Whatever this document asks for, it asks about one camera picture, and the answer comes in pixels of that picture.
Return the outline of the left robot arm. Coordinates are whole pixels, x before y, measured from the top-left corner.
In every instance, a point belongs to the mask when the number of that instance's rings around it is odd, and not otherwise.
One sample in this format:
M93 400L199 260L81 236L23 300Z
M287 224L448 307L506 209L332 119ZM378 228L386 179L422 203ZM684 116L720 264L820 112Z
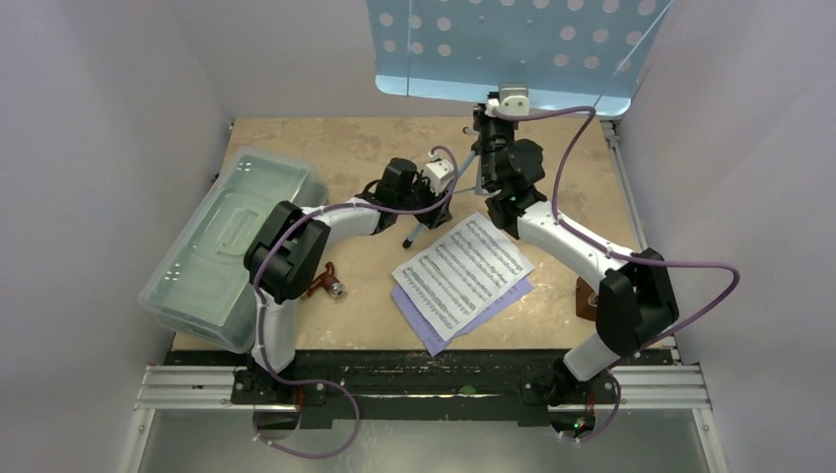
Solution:
M401 215L432 229L448 222L457 168L434 157L423 166L393 158L380 178L343 203L300 207L278 203L244 255L255 293L252 379L245 388L268 402L293 393L294 377L284 370L295 357L295 319L300 299L316 281L325 250L352 237L377 235Z

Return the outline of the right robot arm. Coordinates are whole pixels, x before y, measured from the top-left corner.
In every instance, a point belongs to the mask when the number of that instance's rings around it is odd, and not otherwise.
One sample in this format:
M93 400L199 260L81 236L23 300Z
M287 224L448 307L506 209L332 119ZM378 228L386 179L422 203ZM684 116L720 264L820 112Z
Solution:
M473 110L488 216L509 236L530 243L573 270L597 295L593 333L552 365L540 384L552 401L576 401L612 364L639 352L679 318L663 257L633 253L559 212L536 184L545 177L543 149L515 133L521 118L488 104Z

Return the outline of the light blue music stand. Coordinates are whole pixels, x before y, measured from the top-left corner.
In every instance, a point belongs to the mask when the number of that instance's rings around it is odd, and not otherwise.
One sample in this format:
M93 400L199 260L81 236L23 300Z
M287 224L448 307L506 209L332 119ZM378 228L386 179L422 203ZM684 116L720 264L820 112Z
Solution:
M475 106L500 84L524 84L530 112L522 122L559 109L624 115L670 3L371 1L367 8L381 92Z

